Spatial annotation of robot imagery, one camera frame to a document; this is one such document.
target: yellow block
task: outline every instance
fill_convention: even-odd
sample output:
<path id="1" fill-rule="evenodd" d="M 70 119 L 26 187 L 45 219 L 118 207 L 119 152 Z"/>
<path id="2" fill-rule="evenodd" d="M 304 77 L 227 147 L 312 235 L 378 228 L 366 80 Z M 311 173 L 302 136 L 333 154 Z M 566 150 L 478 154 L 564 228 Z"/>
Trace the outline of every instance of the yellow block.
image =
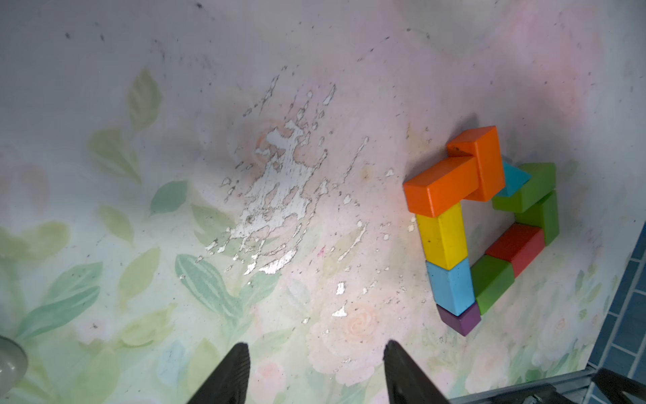
<path id="1" fill-rule="evenodd" d="M 426 260 L 446 270 L 468 256 L 460 202 L 438 217 L 417 215 Z"/>

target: cyan triangular block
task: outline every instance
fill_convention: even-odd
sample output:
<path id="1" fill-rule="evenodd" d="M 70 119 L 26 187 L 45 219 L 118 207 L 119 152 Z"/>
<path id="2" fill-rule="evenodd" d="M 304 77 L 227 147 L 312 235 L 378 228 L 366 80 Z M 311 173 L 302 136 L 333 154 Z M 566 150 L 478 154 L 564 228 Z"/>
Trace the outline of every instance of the cyan triangular block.
<path id="1" fill-rule="evenodd" d="M 525 182 L 528 182 L 532 178 L 531 175 L 520 168 L 514 167 L 506 162 L 503 162 L 503 169 L 505 170 L 505 187 L 496 194 L 498 197 L 512 196 L 521 189 Z"/>

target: purple block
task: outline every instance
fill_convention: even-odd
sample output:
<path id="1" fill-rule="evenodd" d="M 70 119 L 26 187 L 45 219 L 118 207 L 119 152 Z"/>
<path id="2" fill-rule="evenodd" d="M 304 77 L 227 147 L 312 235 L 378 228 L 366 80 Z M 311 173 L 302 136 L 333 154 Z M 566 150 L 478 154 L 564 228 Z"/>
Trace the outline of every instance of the purple block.
<path id="1" fill-rule="evenodd" d="M 480 323 L 480 308 L 477 303 L 473 303 L 460 316 L 454 316 L 439 305 L 437 311 L 440 312 L 442 321 L 465 337 Z"/>

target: orange block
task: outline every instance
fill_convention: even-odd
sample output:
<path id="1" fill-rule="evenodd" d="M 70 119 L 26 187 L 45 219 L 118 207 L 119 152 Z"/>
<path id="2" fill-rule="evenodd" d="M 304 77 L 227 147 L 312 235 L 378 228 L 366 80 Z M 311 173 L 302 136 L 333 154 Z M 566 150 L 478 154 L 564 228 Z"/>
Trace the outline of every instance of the orange block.
<path id="1" fill-rule="evenodd" d="M 478 188 L 475 157 L 449 157 L 404 183 L 408 210 L 438 217 Z"/>
<path id="2" fill-rule="evenodd" d="M 449 156 L 474 156 L 479 187 L 464 199 L 487 202 L 505 187 L 503 159 L 495 126 L 469 129 L 446 144 Z"/>

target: red block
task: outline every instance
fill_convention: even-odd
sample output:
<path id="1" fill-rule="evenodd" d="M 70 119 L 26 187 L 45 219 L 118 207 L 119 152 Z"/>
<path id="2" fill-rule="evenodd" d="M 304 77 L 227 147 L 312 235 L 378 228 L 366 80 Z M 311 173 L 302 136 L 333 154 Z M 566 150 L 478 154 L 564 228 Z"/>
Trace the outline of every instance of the red block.
<path id="1" fill-rule="evenodd" d="M 514 277 L 527 268 L 545 248 L 543 229 L 514 223 L 485 252 L 491 257 L 511 262 Z"/>

